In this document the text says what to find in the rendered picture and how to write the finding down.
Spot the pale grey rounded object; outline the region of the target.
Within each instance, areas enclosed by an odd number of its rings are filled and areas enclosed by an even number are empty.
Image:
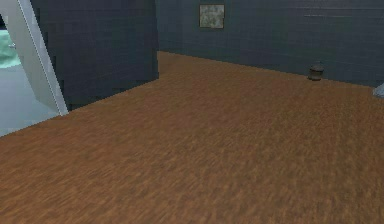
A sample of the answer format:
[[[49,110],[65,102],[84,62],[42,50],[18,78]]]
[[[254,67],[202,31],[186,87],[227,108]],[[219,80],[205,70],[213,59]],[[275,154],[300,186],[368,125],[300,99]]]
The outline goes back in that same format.
[[[384,98],[384,83],[381,84],[380,86],[376,87],[376,88],[372,91],[372,94],[373,94],[375,97]]]

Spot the framed grey-green wall picture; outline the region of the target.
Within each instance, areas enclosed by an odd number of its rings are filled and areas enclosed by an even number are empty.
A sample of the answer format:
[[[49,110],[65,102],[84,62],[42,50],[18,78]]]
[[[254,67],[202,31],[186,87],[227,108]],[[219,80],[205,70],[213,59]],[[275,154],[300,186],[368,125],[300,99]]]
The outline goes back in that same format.
[[[200,4],[199,27],[209,29],[223,29],[225,18],[224,4]]]

